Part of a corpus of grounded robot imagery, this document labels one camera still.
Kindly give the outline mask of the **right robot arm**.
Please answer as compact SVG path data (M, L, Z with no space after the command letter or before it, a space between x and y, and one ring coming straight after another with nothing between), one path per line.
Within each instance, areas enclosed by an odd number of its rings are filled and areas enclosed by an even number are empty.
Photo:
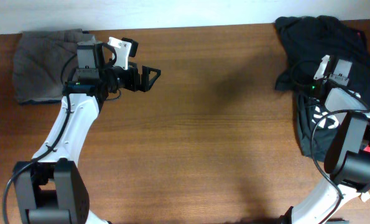
M280 223L328 223L347 202L369 198L370 69L335 56L301 60L278 88L296 92L301 152L322 178Z

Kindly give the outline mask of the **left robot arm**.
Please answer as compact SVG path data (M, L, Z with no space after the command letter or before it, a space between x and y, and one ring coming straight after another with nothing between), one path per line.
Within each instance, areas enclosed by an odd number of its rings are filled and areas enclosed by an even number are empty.
M78 43L78 65L63 82L61 108L49 135L31 160L16 163L7 183L15 189L22 223L105 222L90 209L78 161L109 94L147 92L160 77L159 69L129 61L137 48L128 38Z

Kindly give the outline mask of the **dark green t-shirt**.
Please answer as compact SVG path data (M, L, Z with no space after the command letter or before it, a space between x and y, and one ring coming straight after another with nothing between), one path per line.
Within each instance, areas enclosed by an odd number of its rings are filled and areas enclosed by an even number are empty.
M363 31L350 28L331 16L279 17L274 27L287 54L288 69L276 82L279 91L292 90L296 103L296 133L303 156L323 161L340 122L336 116L324 118L328 110L325 96L329 83L314 83L321 59L333 55L352 63L348 89L355 91L370 108L370 53Z

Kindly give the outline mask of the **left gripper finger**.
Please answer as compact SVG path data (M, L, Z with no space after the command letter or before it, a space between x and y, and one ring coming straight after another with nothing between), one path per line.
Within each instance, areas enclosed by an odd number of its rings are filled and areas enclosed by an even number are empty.
M142 74L141 75L141 84L140 84L139 90L143 91L143 92L149 91L152 88L156 79L157 79L156 75L154 77L150 78L149 73Z
M142 66L142 81L144 82L155 82L161 75L161 70L157 68Z

